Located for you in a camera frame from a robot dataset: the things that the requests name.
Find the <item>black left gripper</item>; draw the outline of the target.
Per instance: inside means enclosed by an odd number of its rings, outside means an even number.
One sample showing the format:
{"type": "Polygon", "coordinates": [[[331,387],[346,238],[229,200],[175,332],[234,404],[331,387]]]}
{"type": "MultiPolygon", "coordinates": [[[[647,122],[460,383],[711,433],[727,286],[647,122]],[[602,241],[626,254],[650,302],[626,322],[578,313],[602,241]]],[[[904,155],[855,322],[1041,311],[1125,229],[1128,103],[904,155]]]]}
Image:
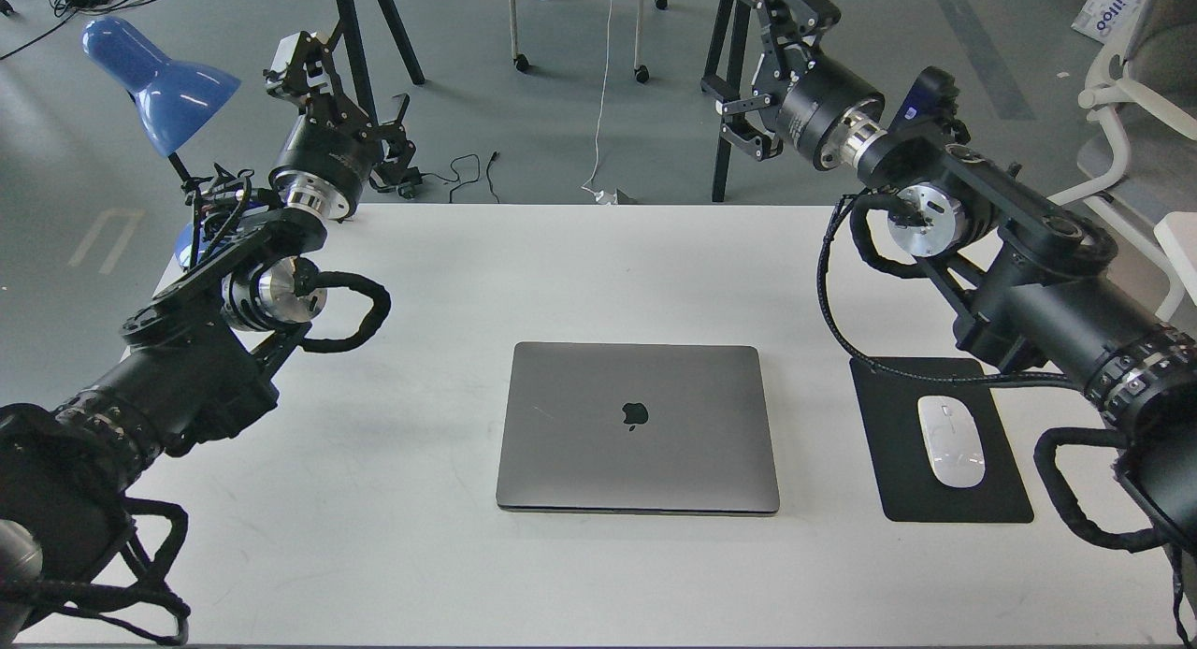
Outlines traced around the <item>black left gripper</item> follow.
{"type": "Polygon", "coordinates": [[[409,95],[394,95],[397,115],[378,125],[383,159],[375,165],[375,142],[364,140],[375,120],[345,92],[328,40],[299,31],[279,40],[265,90],[298,109],[269,181],[282,204],[311,210],[326,220],[356,214],[372,169],[375,190],[414,190],[417,146],[403,125],[409,95]]]}

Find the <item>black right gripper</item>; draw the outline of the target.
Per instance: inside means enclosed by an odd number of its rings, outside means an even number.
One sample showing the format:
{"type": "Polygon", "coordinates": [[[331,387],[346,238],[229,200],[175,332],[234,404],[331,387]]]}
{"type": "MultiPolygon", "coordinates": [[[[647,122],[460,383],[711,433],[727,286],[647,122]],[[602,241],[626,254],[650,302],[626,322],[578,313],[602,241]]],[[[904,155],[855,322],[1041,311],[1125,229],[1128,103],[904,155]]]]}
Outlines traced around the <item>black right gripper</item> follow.
{"type": "Polygon", "coordinates": [[[701,93],[713,99],[721,121],[721,142],[745,151],[757,162],[780,154],[786,142],[815,170],[833,170],[841,163],[844,120],[850,113],[879,120],[885,111],[885,95],[845,65],[821,55],[824,34],[841,22],[841,10],[832,1],[751,2],[762,43],[752,95],[740,95],[717,74],[701,78],[701,93]],[[768,117],[774,117],[774,125],[767,123],[768,117]]]}

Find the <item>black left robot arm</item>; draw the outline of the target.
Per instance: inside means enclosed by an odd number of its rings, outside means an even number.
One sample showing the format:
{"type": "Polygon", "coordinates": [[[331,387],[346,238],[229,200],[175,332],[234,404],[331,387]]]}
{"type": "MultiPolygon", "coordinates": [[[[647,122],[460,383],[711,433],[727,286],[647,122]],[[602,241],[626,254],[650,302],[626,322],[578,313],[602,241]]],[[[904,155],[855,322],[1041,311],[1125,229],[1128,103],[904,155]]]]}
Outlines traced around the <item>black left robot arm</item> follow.
{"type": "Polygon", "coordinates": [[[239,86],[226,71],[168,57],[129,22],[87,23],[86,55],[136,104],[192,206],[183,273],[124,321],[128,354],[55,410],[4,407],[4,645],[45,615],[123,627],[119,609],[172,615],[154,643],[183,645],[192,609],[168,588],[188,526],[166,501],[128,495],[162,456],[233,439],[278,405],[273,377],[294,350],[342,353],[367,342],[391,309],[365,277],[320,269],[309,253],[326,223],[356,212],[365,184],[397,184],[414,145],[346,95],[336,38],[299,32],[265,71],[267,92],[298,109],[269,184],[180,162],[187,142],[239,86]]]}

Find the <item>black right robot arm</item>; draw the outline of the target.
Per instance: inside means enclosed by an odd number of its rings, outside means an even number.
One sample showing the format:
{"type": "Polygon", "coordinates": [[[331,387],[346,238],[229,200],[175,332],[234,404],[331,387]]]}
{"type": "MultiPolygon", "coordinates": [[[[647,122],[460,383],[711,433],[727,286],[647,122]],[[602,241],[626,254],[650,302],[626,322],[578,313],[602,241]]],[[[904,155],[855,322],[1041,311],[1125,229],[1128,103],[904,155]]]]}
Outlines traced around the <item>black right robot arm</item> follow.
{"type": "Polygon", "coordinates": [[[898,378],[841,334],[827,299],[832,244],[850,224],[871,269],[932,283],[955,313],[959,350],[995,368],[992,388],[1061,386],[1102,427],[1049,427],[1033,462],[1061,521],[1096,547],[1162,548],[1183,645],[1183,572],[1193,559],[1193,338],[1148,313],[1106,269],[1116,241],[1090,219],[970,147],[954,77],[922,69],[891,125],[885,96],[827,55],[841,22],[830,0],[721,0],[701,91],[721,119],[721,156],[761,162],[794,148],[819,171],[849,166],[815,272],[820,313],[855,359],[898,378]]]}

